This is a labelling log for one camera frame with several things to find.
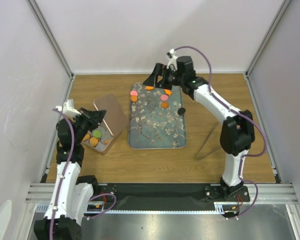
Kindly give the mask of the green round cookie top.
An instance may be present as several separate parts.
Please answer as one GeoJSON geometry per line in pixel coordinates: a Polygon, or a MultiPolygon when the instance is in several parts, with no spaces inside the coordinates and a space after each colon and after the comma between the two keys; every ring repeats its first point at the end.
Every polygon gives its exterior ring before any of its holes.
{"type": "Polygon", "coordinates": [[[94,138],[97,138],[97,139],[100,139],[103,136],[103,134],[102,134],[102,132],[100,130],[94,130],[92,132],[92,135],[93,135],[94,138]]]}

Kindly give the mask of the brown tin lid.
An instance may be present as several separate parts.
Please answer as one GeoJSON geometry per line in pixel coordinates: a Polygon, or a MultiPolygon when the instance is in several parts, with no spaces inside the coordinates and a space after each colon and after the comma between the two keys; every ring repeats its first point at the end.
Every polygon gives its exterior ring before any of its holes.
{"type": "Polygon", "coordinates": [[[119,136],[127,128],[128,117],[112,93],[96,98],[93,104],[96,110],[106,111],[102,121],[114,138],[119,136]]]}

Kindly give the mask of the orange round cookie bottom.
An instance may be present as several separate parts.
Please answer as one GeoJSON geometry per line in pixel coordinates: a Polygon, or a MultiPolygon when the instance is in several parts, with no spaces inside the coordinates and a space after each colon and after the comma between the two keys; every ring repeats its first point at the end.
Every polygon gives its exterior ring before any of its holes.
{"type": "Polygon", "coordinates": [[[90,137],[91,137],[90,134],[87,133],[87,134],[83,137],[82,142],[86,142],[87,140],[90,139],[90,137]]]}

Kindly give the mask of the metal tongs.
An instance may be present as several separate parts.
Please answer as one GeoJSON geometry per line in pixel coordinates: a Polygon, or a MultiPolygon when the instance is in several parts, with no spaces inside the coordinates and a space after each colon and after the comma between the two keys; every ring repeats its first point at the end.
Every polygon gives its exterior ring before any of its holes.
{"type": "Polygon", "coordinates": [[[208,132],[205,140],[203,141],[202,145],[200,146],[199,150],[194,156],[195,162],[201,161],[204,158],[208,157],[209,155],[221,149],[220,144],[215,143],[214,141],[214,135],[218,126],[219,123],[215,123],[213,127],[210,129],[210,131],[208,132]]]}

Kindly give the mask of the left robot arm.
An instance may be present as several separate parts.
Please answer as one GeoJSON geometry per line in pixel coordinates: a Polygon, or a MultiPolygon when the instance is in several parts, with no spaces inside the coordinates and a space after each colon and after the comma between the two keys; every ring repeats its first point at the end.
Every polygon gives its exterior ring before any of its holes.
{"type": "Polygon", "coordinates": [[[34,223],[34,233],[39,240],[80,240],[88,202],[100,194],[95,175],[79,175],[85,154],[82,141],[102,123],[106,110],[55,107],[53,111],[62,116],[56,124],[56,180],[43,219],[34,223]]]}

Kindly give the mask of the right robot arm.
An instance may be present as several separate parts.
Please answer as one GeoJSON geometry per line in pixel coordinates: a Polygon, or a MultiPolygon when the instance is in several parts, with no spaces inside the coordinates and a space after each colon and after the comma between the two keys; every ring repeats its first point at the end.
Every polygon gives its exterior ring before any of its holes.
{"type": "Polygon", "coordinates": [[[208,81],[198,76],[190,56],[173,57],[167,64],[156,63],[144,86],[171,90],[173,86],[208,109],[221,123],[220,146],[225,152],[225,169],[219,195],[226,201],[238,196],[244,186],[243,166],[255,141],[252,113],[232,107],[217,94],[208,81]]]}

